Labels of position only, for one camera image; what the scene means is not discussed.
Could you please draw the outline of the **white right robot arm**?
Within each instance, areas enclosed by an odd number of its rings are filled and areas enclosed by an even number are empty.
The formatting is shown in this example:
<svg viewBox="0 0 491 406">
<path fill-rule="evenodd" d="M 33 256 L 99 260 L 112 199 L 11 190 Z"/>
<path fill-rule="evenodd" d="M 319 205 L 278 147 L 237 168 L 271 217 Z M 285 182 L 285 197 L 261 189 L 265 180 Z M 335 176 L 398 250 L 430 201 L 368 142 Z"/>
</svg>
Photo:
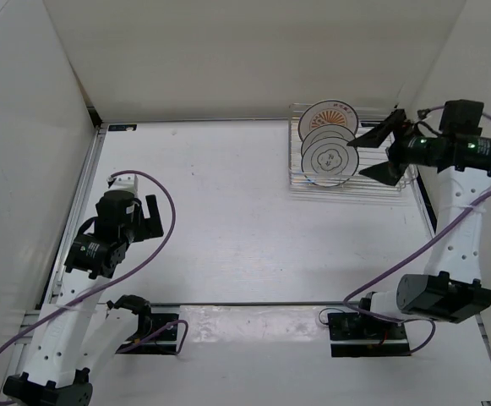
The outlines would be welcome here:
<svg viewBox="0 0 491 406">
<path fill-rule="evenodd" d="M 394 141 L 387 161 L 361 171 L 393 185 L 411 165 L 433 167 L 440 186 L 434 237 L 401 263 L 357 289 L 365 293 L 353 306 L 354 327 L 372 338 L 385 321 L 432 320 L 460 323 L 491 305 L 491 289 L 481 283 L 479 245 L 483 223 L 480 204 L 491 196 L 491 138 L 481 135 L 483 104 L 448 101 L 439 132 L 424 136 L 402 109 L 351 141 L 377 148 L 389 134 Z"/>
</svg>

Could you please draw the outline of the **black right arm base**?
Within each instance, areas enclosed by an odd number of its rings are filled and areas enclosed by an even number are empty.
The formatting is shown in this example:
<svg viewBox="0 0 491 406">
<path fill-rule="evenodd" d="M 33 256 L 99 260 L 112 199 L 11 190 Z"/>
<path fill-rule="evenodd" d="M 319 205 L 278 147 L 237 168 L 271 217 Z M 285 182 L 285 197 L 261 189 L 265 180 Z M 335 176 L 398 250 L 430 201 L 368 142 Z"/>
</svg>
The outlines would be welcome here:
<svg viewBox="0 0 491 406">
<path fill-rule="evenodd" d="M 410 356 L 406 329 L 359 313 L 327 315 L 332 358 L 378 358 Z"/>
</svg>

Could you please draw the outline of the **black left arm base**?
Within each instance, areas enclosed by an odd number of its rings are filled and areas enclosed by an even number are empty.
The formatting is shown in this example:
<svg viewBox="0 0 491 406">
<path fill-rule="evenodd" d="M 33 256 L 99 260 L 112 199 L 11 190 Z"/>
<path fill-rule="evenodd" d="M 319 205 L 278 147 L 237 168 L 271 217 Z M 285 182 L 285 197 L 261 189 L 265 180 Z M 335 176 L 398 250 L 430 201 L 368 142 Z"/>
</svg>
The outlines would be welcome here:
<svg viewBox="0 0 491 406">
<path fill-rule="evenodd" d="M 180 308 L 176 306 L 151 306 L 149 320 L 131 337 L 129 337 L 119 348 L 118 353 L 125 348 L 137 343 L 166 324 L 180 318 Z M 146 343 L 126 352 L 126 355 L 174 355 L 177 345 L 181 339 L 183 326 L 168 326 L 158 336 L 152 337 Z"/>
</svg>

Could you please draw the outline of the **orange sunburst plate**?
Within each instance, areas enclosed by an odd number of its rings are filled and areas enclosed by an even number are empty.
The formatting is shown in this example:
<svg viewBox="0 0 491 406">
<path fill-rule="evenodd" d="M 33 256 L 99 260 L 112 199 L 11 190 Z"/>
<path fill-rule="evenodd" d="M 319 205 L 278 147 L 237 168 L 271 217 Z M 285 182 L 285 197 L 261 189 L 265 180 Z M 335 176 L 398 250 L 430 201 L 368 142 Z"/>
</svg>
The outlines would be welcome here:
<svg viewBox="0 0 491 406">
<path fill-rule="evenodd" d="M 359 119 L 356 110 L 346 102 L 319 101 L 304 111 L 298 121 L 297 131 L 300 139 L 303 140 L 313 129 L 328 124 L 340 125 L 356 134 Z"/>
</svg>

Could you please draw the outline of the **blue label sticker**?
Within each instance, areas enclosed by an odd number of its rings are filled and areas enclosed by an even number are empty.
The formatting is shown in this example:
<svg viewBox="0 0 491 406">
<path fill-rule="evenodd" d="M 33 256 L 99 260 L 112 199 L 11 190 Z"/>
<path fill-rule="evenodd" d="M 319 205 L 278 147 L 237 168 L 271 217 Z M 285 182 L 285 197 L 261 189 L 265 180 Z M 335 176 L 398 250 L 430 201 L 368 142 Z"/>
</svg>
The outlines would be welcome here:
<svg viewBox="0 0 491 406">
<path fill-rule="evenodd" d="M 136 124 L 112 124 L 107 128 L 108 132 L 132 132 L 137 129 Z"/>
</svg>

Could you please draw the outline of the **aluminium table rail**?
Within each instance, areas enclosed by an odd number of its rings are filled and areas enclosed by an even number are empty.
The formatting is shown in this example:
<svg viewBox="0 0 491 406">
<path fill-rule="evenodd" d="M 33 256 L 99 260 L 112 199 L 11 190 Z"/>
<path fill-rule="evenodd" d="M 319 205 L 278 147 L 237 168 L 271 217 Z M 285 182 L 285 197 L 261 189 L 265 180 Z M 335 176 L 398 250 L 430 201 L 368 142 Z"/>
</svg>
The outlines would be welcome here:
<svg viewBox="0 0 491 406">
<path fill-rule="evenodd" d="M 95 133 L 84 160 L 79 181 L 68 212 L 67 221 L 60 238 L 54 262 L 52 263 L 52 268 L 49 271 L 41 297 L 35 305 L 36 310 L 40 310 L 44 304 L 52 301 L 55 296 L 55 289 L 61 284 L 64 273 L 64 262 L 68 255 L 68 250 L 79 229 L 81 220 L 84 218 L 85 208 L 89 199 L 98 161 L 100 159 L 105 135 L 106 127 L 104 124 L 95 128 Z"/>
</svg>

